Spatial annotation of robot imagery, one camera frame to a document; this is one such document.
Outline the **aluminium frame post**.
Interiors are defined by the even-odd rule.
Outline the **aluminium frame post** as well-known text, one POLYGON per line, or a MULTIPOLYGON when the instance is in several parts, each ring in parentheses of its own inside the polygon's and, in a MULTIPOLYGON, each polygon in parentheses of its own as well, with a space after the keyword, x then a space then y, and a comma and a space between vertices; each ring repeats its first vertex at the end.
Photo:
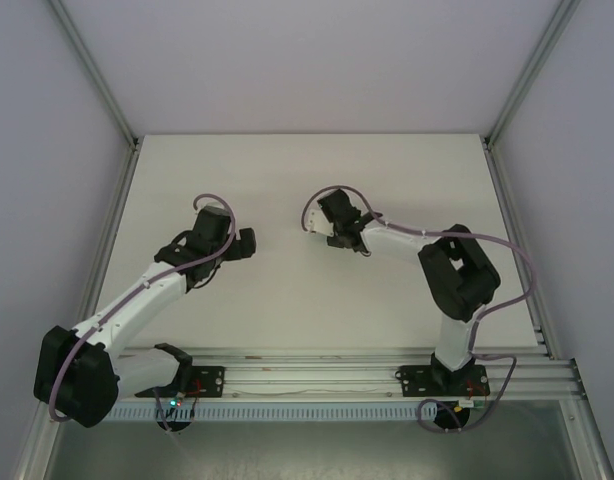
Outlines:
POLYGON ((130 126, 120 104, 113 94, 103 72, 100 70, 94 55, 80 33, 78 26, 69 13, 63 0, 44 0, 51 10, 58 27, 63 32, 66 41, 73 50, 79 64, 84 69, 86 77, 100 97, 104 107, 110 114, 116 128, 124 138, 129 148, 134 151, 139 143, 139 137, 130 126))
POLYGON ((488 150, 493 148, 511 124, 581 2, 582 0, 558 0, 554 12, 523 65, 492 128, 483 137, 488 150))

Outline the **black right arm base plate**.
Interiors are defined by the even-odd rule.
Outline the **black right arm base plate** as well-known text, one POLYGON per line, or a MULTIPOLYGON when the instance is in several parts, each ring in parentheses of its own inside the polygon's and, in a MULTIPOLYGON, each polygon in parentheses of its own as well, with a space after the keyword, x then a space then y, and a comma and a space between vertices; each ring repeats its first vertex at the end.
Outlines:
POLYGON ((488 374, 482 365, 446 373, 431 365, 404 365, 395 372, 404 397, 489 396, 488 374))

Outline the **aluminium mounting rail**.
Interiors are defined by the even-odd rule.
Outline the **aluminium mounting rail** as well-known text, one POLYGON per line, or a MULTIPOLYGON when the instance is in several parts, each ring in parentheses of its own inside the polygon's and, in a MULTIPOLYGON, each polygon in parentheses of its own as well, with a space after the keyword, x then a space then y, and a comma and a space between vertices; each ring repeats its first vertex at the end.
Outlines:
MULTIPOLYGON (((396 370, 428 364, 419 348, 247 350, 190 348, 194 363, 225 368, 223 399, 269 401, 370 401, 402 397, 396 370)), ((513 349, 517 365, 505 400, 582 400, 587 397, 578 367, 556 359, 545 346, 513 349)))

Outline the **aluminium table side rail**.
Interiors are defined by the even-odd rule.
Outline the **aluminium table side rail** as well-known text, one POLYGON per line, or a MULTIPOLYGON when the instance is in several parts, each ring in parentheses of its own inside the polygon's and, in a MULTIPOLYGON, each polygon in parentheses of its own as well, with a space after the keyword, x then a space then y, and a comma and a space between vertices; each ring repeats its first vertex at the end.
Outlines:
MULTIPOLYGON (((503 162, 498 158, 494 147, 491 150, 486 148, 483 138, 482 144, 507 235, 513 243, 529 254, 530 248, 527 243, 524 225, 522 224, 503 162)), ((560 345, 555 337, 551 315, 541 291, 538 262, 532 259, 532 266, 529 267, 524 260, 520 259, 516 261, 516 265, 521 285, 524 288, 533 286, 533 293, 527 300, 527 306, 534 326, 540 329, 540 333, 543 336, 547 355, 551 359, 559 359, 561 357, 560 345)))
POLYGON ((100 238, 76 317, 71 322, 71 325, 67 327, 67 330, 72 330, 77 324, 89 319, 96 313, 96 307, 101 296, 117 231, 135 175, 143 140, 143 137, 138 138, 129 148, 122 161, 118 181, 115 184, 110 205, 102 224, 100 238))

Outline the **shiny metal sheet panel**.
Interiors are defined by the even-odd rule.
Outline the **shiny metal sheet panel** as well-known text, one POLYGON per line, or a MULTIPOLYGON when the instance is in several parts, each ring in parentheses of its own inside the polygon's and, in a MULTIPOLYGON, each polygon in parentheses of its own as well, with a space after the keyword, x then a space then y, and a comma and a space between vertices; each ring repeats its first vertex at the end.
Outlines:
POLYGON ((465 435, 409 422, 68 426, 46 480, 579 480, 562 437, 516 412, 465 435))

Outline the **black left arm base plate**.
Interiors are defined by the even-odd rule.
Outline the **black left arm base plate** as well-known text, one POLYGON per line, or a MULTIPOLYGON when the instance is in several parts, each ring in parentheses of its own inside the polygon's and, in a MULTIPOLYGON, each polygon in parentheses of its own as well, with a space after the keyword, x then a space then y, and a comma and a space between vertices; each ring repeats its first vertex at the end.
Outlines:
POLYGON ((174 380, 164 387, 158 387, 157 390, 158 394, 165 398, 173 398, 179 392, 183 392, 186 397, 221 398, 224 382, 224 367, 193 365, 189 380, 183 388, 180 387, 178 380, 174 380))

